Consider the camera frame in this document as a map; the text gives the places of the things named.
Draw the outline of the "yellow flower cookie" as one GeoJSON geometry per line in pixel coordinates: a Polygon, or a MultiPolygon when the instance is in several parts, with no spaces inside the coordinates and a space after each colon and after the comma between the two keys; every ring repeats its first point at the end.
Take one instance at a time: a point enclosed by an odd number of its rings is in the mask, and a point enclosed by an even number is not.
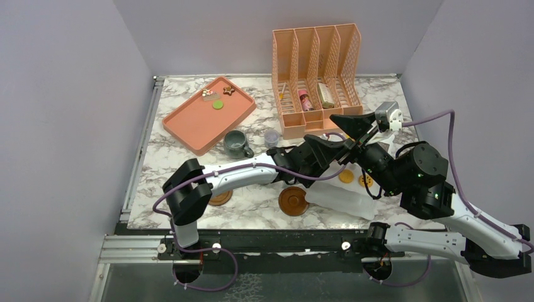
{"type": "Polygon", "coordinates": [[[360,184],[360,186],[362,187],[369,187],[371,188],[373,186],[373,179],[369,176],[369,175],[361,175],[359,178],[358,178],[358,182],[360,184]]]}

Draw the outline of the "green macaron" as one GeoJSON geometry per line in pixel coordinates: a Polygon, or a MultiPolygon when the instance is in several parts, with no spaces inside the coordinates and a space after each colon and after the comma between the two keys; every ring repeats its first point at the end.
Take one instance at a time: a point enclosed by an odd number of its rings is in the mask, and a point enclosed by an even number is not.
{"type": "Polygon", "coordinates": [[[224,107],[224,103],[222,100],[218,99],[212,103],[212,107],[213,109],[220,110],[224,107]]]}

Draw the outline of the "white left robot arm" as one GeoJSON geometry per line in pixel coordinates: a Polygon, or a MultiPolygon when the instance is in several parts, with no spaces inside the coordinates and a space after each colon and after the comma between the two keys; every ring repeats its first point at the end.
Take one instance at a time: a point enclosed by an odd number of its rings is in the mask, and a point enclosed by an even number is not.
{"type": "Polygon", "coordinates": [[[404,126],[399,109],[378,109],[366,115],[331,115],[329,118],[348,138],[332,142],[306,135],[296,147],[273,147],[247,160],[225,165],[200,165],[197,159],[184,162],[163,185],[160,198],[170,209],[169,218],[175,234],[174,250],[182,258],[193,257],[198,250],[197,221],[209,200],[219,194],[253,184],[285,182],[311,187],[316,181],[336,177],[327,174],[332,162],[356,163],[374,180],[378,167],[364,158],[370,147],[404,126]]]}

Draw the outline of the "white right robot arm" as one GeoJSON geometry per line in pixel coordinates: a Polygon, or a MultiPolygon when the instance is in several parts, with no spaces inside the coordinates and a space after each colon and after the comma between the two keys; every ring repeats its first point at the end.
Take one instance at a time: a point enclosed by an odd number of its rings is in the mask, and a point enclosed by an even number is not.
{"type": "Polygon", "coordinates": [[[375,222],[357,246],[362,254],[437,255],[496,279],[532,271],[531,252],[523,250],[530,242],[529,228],[500,223],[464,201],[446,181],[448,161],[426,142],[411,144],[406,153],[393,157],[377,143],[328,142],[309,136],[275,160],[285,168],[286,180],[305,187],[315,184],[331,162],[356,164],[380,186],[384,196],[400,196],[401,208],[410,215],[448,228],[432,233],[375,222]]]}

